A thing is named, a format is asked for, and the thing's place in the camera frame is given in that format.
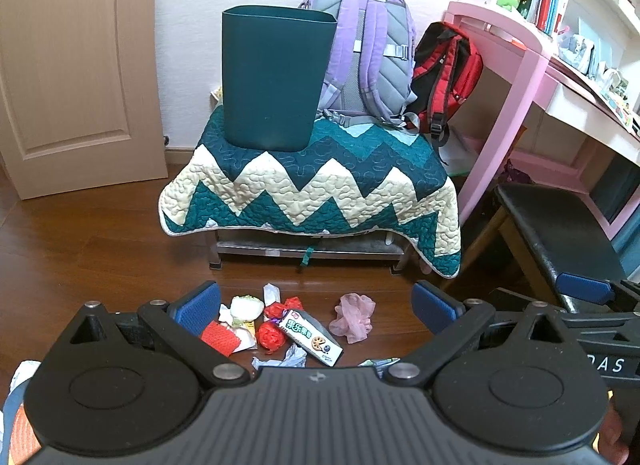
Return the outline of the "right hand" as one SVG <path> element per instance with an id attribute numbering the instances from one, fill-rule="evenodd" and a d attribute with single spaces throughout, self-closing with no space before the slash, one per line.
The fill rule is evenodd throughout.
<path id="1" fill-rule="evenodd" d="M 608 409 L 599 431 L 598 452 L 613 465 L 623 465 L 629 456 L 628 445 L 622 440 L 623 423 L 614 409 Z"/>

